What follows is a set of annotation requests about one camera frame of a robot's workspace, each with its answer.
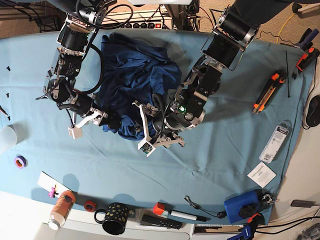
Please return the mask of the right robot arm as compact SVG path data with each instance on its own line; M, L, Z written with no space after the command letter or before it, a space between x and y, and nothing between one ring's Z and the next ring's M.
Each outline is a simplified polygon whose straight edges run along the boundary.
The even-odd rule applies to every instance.
M41 99L56 103L59 110L66 110L70 118L69 134L80 133L88 123L106 125L112 130L121 127L118 116L107 112L96 103L94 92L104 80L105 60L93 44L99 30L108 30L105 17L118 7L115 0L53 0L51 3L66 13L65 22L56 42L59 47L48 70ZM86 91L75 89L76 77L89 50L100 58L100 76L97 84Z

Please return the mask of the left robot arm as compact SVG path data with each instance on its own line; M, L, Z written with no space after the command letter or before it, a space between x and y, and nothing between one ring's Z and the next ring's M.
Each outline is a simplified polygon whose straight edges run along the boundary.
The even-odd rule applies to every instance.
M289 0L236 0L227 6L214 25L211 43L203 44L202 55L185 81L168 100L158 93L152 95L158 109L151 114L155 136L150 136L147 105L138 105L144 133L138 149L150 153L159 146L184 146L178 133L202 123L206 114L204 106L209 96L219 89L223 70L233 71L260 26L290 3Z

